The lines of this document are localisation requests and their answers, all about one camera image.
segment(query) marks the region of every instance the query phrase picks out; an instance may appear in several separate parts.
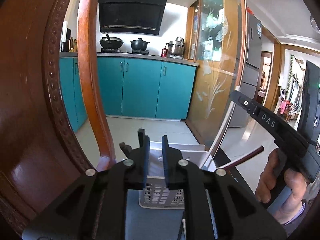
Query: plastic basket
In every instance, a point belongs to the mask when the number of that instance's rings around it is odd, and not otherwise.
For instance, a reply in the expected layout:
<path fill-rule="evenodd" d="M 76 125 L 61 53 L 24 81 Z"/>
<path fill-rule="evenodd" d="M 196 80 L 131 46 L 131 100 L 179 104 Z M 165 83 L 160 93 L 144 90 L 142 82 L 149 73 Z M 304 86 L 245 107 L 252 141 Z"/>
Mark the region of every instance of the plastic basket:
<path fill-rule="evenodd" d="M 181 150 L 184 159 L 192 161 L 198 167 L 205 165 L 214 170 L 215 165 L 204 145 L 171 144 L 169 146 Z M 151 209 L 184 209 L 183 190 L 169 190 L 165 186 L 160 142 L 150 142 L 147 184 L 139 193 L 139 205 Z"/>

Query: pink cloth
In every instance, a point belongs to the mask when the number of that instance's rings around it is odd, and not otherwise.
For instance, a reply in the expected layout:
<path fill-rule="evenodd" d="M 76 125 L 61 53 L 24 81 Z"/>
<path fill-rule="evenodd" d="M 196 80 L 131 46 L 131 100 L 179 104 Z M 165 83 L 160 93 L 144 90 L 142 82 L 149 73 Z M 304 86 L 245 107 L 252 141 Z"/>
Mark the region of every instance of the pink cloth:
<path fill-rule="evenodd" d="M 279 108 L 281 109 L 281 114 L 283 114 L 286 105 L 287 105 L 287 104 L 285 103 L 285 101 L 282 101 L 282 102 L 281 102 L 281 104 L 280 104 L 280 106 L 279 106 Z"/>

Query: refrigerator door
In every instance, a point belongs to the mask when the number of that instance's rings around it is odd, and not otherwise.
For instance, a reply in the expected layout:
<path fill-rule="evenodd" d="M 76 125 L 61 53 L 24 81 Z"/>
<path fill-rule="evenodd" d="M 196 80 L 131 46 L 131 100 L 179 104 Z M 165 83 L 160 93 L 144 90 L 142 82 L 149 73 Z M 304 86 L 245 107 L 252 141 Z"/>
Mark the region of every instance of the refrigerator door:
<path fill-rule="evenodd" d="M 261 32 L 262 25 L 252 14 L 248 13 L 249 29 L 248 29 L 248 56 L 247 63 L 256 68 L 260 68 L 261 63 L 261 51 L 262 51 L 262 40 Z"/>
<path fill-rule="evenodd" d="M 246 83 L 241 83 L 241 93 L 245 94 L 249 98 L 254 97 L 254 93 L 256 91 L 256 87 L 246 84 Z M 235 110 L 233 112 L 233 115 L 231 117 L 229 127 L 244 127 L 247 125 L 249 114 L 242 109 L 240 106 L 236 106 Z"/>
<path fill-rule="evenodd" d="M 253 86 L 257 86 L 258 78 L 259 78 L 259 70 L 249 66 L 248 64 L 245 64 L 244 72 L 242 76 L 242 82 L 253 85 Z"/>

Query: hand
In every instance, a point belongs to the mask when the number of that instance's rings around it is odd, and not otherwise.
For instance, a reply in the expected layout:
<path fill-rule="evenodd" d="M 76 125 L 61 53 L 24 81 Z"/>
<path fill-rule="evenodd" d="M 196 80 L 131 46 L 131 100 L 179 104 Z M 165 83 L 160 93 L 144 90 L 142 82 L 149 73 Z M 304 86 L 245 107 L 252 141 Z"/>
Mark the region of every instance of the hand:
<path fill-rule="evenodd" d="M 273 150 L 268 158 L 267 165 L 260 175 L 258 187 L 256 189 L 256 197 L 259 202 L 268 203 L 271 199 L 270 190 L 276 186 L 276 176 L 273 169 L 278 165 L 277 149 Z M 291 188 L 292 193 L 283 203 L 281 208 L 273 214 L 273 217 L 280 223 L 289 222 L 301 209 L 302 198 L 306 192 L 307 184 L 300 172 L 288 169 L 284 173 L 284 181 Z"/>

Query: ceiling light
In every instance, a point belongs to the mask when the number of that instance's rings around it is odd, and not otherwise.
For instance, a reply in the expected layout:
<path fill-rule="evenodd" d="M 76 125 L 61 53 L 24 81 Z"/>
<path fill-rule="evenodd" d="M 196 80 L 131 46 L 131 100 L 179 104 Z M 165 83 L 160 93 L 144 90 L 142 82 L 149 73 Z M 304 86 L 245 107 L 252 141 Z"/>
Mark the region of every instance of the ceiling light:
<path fill-rule="evenodd" d="M 311 24 L 311 27 L 315 30 L 315 32 L 320 33 L 319 27 L 312 15 L 310 17 L 310 24 Z"/>

